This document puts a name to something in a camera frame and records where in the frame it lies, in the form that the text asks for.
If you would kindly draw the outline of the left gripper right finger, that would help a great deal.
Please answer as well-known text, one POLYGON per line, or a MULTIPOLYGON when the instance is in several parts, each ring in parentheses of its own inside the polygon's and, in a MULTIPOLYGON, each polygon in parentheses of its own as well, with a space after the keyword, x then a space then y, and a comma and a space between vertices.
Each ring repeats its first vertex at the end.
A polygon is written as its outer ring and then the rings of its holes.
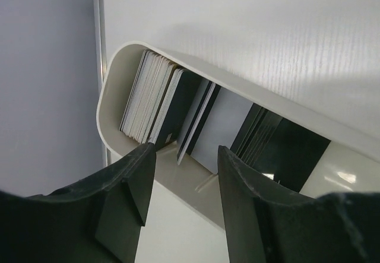
POLYGON ((218 148, 230 262, 378 262, 379 194, 310 198, 218 148))

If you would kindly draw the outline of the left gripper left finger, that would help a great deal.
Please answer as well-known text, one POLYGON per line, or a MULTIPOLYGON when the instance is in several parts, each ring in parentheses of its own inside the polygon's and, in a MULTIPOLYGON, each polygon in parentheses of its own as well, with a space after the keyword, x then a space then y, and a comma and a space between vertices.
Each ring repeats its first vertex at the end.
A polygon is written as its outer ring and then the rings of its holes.
POLYGON ((1 261, 134 262, 155 168, 146 143, 49 195, 1 192, 1 261))

